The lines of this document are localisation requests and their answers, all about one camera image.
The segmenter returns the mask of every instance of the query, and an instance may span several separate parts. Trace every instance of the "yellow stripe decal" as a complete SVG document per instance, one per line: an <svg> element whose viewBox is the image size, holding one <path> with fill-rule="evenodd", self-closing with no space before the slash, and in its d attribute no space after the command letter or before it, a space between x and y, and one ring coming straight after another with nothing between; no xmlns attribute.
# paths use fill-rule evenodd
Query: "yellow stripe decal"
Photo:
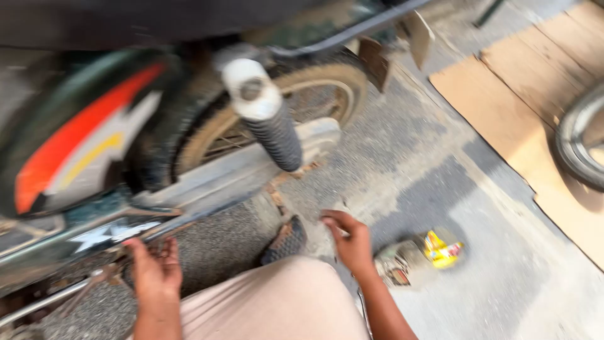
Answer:
<svg viewBox="0 0 604 340"><path fill-rule="evenodd" d="M108 148L120 149L123 141L123 136L121 132L116 132L113 135L107 137L102 143L98 144L94 147L94 149L90 150L89 153L85 154L70 170L67 172L67 175L64 176L61 181L60 189L63 190L67 188L69 184L82 172L86 167L98 157L98 155L102 154Z"/></svg>

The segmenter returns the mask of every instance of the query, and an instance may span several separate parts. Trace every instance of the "white shock absorber cap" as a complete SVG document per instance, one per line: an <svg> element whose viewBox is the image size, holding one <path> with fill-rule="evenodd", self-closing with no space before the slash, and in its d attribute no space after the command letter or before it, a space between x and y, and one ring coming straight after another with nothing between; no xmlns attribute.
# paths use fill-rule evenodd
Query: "white shock absorber cap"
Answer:
<svg viewBox="0 0 604 340"><path fill-rule="evenodd" d="M233 60L222 70L222 81L235 112L245 120L268 120L281 108L281 91L257 61Z"/></svg>

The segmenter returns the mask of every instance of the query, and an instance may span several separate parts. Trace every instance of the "concrete ground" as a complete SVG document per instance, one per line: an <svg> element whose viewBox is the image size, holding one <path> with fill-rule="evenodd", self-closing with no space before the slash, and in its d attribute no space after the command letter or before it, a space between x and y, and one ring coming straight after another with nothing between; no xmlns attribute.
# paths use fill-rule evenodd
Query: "concrete ground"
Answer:
<svg viewBox="0 0 604 340"><path fill-rule="evenodd" d="M422 14L436 35L419 71L395 53L388 91L373 91L328 164L280 187L309 234L306 252L333 259L316 222L321 208L347 209L371 229L377 250L435 226L466 245L457 267L414 291L393 292L419 338L604 338L603 273L541 212L533 191L457 114L427 75L461 60L573 0L508 0L481 30L486 4L441 1ZM259 195L177 234L184 294L257 265L278 228ZM351 291L354 282L339 265ZM118 338L135 317L122 287L99 287L68 318L45 319L49 339Z"/></svg>

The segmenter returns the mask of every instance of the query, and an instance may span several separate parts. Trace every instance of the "rear shock absorber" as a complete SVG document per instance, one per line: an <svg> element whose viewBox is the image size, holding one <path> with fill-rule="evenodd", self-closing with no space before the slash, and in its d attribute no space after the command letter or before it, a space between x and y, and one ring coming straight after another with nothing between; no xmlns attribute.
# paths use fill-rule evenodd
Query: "rear shock absorber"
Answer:
<svg viewBox="0 0 604 340"><path fill-rule="evenodd" d="M302 148L288 105L262 65L236 59L222 70L231 104L245 126L279 168L294 172L302 165Z"/></svg>

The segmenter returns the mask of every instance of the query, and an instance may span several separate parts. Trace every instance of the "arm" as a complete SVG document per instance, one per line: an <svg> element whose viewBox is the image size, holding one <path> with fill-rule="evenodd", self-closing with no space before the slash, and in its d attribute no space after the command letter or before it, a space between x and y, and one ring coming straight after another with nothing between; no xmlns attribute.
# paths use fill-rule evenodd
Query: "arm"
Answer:
<svg viewBox="0 0 604 340"><path fill-rule="evenodd" d="M159 257L131 238L124 242L134 258L133 277L138 300L134 340L181 340L181 283L176 240L167 238Z"/></svg>
<svg viewBox="0 0 604 340"><path fill-rule="evenodd" d="M369 230L343 211L323 210L321 221L332 232L340 260L355 276L365 296L367 318L375 340L416 340L373 265ZM342 235L341 230L349 236Z"/></svg>

